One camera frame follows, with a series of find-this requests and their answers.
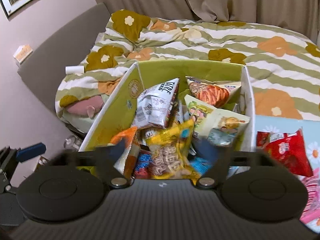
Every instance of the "striped bedding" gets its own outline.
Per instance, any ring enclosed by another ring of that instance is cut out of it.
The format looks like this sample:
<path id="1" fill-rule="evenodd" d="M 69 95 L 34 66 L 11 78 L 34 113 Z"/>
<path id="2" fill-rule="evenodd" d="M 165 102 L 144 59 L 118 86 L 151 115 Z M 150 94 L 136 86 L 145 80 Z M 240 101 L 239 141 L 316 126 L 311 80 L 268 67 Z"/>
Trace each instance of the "striped bedding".
<path id="1" fill-rule="evenodd" d="M 104 94 L 103 83 L 121 78 L 136 61 L 172 59 L 244 64 L 256 114 L 320 120 L 320 50 L 306 36 L 270 25 L 168 21 L 128 10 L 112 14 L 104 36 L 81 62 L 85 74 L 62 81 L 57 115 L 68 122 L 67 105 Z"/>

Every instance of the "storage box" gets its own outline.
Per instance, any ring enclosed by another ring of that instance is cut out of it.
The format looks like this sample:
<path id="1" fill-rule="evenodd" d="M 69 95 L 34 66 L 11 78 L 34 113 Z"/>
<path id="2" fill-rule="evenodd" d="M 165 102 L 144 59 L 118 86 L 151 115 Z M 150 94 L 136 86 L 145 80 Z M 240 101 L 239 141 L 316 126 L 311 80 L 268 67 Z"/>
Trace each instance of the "storage box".
<path id="1" fill-rule="evenodd" d="M 241 111 L 251 117 L 241 137 L 240 147 L 241 150 L 251 151 L 255 146 L 255 111 L 248 70 L 239 64 L 207 60 L 141 61 L 133 64 L 97 115 L 80 151 L 106 145 L 114 135 L 128 129 L 134 119 L 137 97 L 143 90 L 179 77 L 180 93 L 188 89 L 185 76 L 209 81 L 242 81 L 241 91 L 230 102 L 238 102 Z"/>

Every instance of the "red snack bag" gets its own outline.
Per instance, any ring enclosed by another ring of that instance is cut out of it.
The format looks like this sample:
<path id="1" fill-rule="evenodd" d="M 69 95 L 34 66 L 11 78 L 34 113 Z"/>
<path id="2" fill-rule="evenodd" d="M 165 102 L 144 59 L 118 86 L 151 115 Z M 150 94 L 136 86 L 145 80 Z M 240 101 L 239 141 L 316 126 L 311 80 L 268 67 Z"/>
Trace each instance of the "red snack bag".
<path id="1" fill-rule="evenodd" d="M 295 133 L 257 134 L 257 147 L 265 149 L 293 174 L 311 177 L 313 172 L 306 156 L 302 130 Z"/>

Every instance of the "orange snack bag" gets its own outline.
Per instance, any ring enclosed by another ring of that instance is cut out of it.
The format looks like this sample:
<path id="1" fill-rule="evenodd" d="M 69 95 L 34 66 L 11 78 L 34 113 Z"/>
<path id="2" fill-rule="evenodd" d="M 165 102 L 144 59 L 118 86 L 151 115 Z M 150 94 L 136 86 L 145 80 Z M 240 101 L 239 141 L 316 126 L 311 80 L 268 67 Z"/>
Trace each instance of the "orange snack bag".
<path id="1" fill-rule="evenodd" d="M 186 77 L 190 92 L 197 99 L 217 108 L 222 107 L 241 87 L 241 81 L 210 82 Z"/>
<path id="2" fill-rule="evenodd" d="M 127 179 L 130 179 L 133 169 L 136 165 L 137 158 L 140 152 L 140 146 L 136 137 L 137 127 L 130 127 L 124 130 L 110 140 L 111 144 L 117 144 L 121 139 L 125 139 L 125 147 L 123 154 L 116 161 L 114 167 L 123 174 Z"/>

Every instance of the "tissue box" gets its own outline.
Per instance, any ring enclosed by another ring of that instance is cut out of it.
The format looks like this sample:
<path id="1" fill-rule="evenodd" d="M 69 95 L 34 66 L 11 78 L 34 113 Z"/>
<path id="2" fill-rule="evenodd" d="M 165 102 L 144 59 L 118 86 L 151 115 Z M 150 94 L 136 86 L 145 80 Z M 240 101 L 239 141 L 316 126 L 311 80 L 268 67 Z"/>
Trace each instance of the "tissue box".
<path id="1" fill-rule="evenodd" d="M 32 53 L 32 49 L 30 45 L 21 45 L 13 54 L 14 59 L 16 60 L 16 64 L 20 66 L 20 64 Z"/>

